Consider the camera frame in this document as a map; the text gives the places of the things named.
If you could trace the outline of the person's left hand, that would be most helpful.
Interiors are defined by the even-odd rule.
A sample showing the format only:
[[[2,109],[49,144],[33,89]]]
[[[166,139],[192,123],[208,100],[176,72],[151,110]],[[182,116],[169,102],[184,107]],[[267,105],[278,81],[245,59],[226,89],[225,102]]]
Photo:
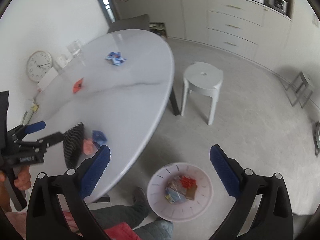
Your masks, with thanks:
[[[4,182],[6,180],[6,175],[1,171],[1,192],[5,191]],[[31,175],[29,173],[29,166],[24,166],[20,169],[17,179],[14,181],[14,185],[21,191],[31,188]]]

